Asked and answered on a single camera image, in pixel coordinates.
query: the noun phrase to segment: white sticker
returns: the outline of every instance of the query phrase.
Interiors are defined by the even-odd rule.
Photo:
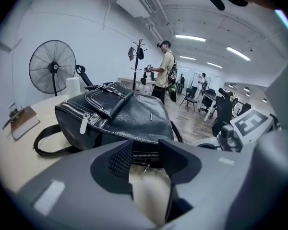
[[[234,160],[227,159],[227,158],[224,158],[224,157],[220,158],[219,161],[224,163],[224,164],[228,164],[228,165],[234,165],[235,164]]]
[[[52,181],[50,186],[34,203],[34,209],[47,216],[52,210],[60,195],[64,191],[65,184],[59,181]]]

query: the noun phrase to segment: man in beige t-shirt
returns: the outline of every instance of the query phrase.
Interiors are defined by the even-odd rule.
[[[164,54],[163,61],[159,68],[147,69],[147,72],[158,72],[156,85],[152,92],[152,96],[159,98],[164,104],[165,89],[168,87],[168,75],[174,65],[174,56],[171,52],[171,43],[163,41],[160,45],[161,51]]]

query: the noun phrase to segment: white pants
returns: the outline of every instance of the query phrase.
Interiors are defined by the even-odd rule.
[[[199,89],[196,90],[195,96],[194,96],[194,100],[195,100],[195,101],[198,101],[198,99],[199,99],[199,97],[200,97],[201,91],[202,91],[202,90],[199,90]]]

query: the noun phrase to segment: fluorescent light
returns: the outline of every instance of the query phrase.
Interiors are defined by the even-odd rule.
[[[186,56],[181,56],[180,58],[196,60],[196,59],[194,59],[194,58],[190,58],[190,57],[186,57]]]
[[[216,65],[216,64],[212,64],[212,63],[210,63],[210,62],[207,62],[207,64],[209,64],[209,65],[211,65],[211,66],[215,66],[215,67],[222,68],[221,66],[218,66],[218,65]]]
[[[245,60],[247,60],[247,61],[251,60],[250,58],[248,58],[248,57],[245,56],[244,54],[238,52],[237,50],[235,50],[235,49],[233,49],[233,48],[231,48],[231,47],[227,47],[226,49],[229,50],[230,52],[233,52],[234,54],[242,57],[243,59],[245,59]]]
[[[285,27],[287,27],[287,29],[288,29],[288,19],[287,19],[286,15],[284,14],[284,12],[282,12],[281,10],[275,10],[275,13],[278,15],[280,20],[283,22]]]
[[[201,41],[201,42],[206,41],[206,39],[201,38],[201,37],[196,37],[196,36],[184,36],[184,35],[175,35],[175,36],[177,38],[192,39],[192,40],[197,40],[197,41]]]

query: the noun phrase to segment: person in black clothing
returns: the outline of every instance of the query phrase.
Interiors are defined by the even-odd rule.
[[[181,74],[181,76],[180,76],[180,85],[179,85],[179,89],[178,89],[177,93],[181,94],[183,88],[184,88],[184,76],[183,76],[183,74]]]

